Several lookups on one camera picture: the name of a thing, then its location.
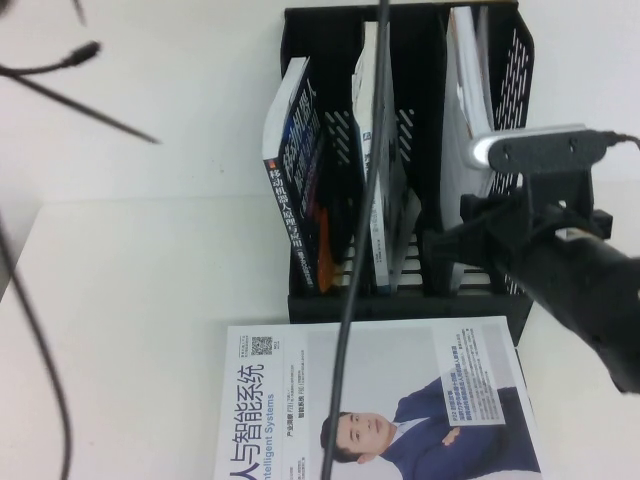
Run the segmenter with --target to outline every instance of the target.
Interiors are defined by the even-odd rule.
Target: man on book cover
[[[393,421],[375,413],[343,412],[334,460],[364,464],[377,456],[403,480],[468,480],[498,472],[540,472],[518,392],[498,390],[504,425],[451,427],[442,380],[400,400]],[[326,448],[329,422],[320,435]]]

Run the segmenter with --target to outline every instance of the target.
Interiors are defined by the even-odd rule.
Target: black desk organizer
[[[489,5],[489,67],[496,129],[524,127],[533,72],[533,39],[518,12],[517,3],[491,2]],[[405,154],[410,159],[405,166],[422,203],[422,215],[416,228],[418,246],[424,228],[441,229],[439,198],[446,28],[452,6],[393,5],[390,11],[395,106],[399,121],[411,130],[405,138],[410,141],[410,145],[405,144]],[[375,21],[376,10],[375,6],[358,6],[285,11],[282,72],[286,71],[291,57],[309,56],[312,59],[312,81],[318,92],[320,113],[333,139],[333,148],[344,159],[341,163],[343,175],[357,176],[358,171],[352,169],[360,168],[355,139],[349,135],[351,74],[363,46],[363,23]],[[514,176],[498,176],[492,194],[513,191],[517,180]],[[339,184],[342,188],[353,189],[350,193],[354,201],[359,202],[362,185],[353,181]],[[432,272],[422,261],[420,265],[420,271],[415,273],[421,274],[422,285],[402,288],[392,297],[375,295],[371,283],[363,281],[355,319],[504,315],[508,318],[514,344],[518,344],[532,302],[509,279],[487,272],[490,285],[467,285],[457,296],[438,296],[431,280]],[[471,291],[467,289],[482,294],[468,295],[466,293]],[[343,293],[305,294],[292,259],[289,279],[291,323],[337,321]]]

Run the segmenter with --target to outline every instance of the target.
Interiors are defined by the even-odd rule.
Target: white table surface
[[[617,215],[614,243],[640,254],[635,214],[623,212],[638,185],[597,199]],[[287,319],[278,215],[270,197],[42,209],[19,269],[69,395],[71,478],[212,479],[225,328]],[[640,398],[619,395],[595,355],[537,307],[520,354],[556,478],[634,478]],[[11,287],[0,385],[0,478],[56,479],[56,406]]]

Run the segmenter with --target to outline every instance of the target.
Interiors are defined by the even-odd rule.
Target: suit jacket
[[[467,480],[490,473],[522,470],[540,472],[515,388],[498,390],[506,425],[460,427],[453,444],[442,440],[449,425],[442,380],[398,403],[394,422],[429,417],[409,429],[385,451],[404,480]]]

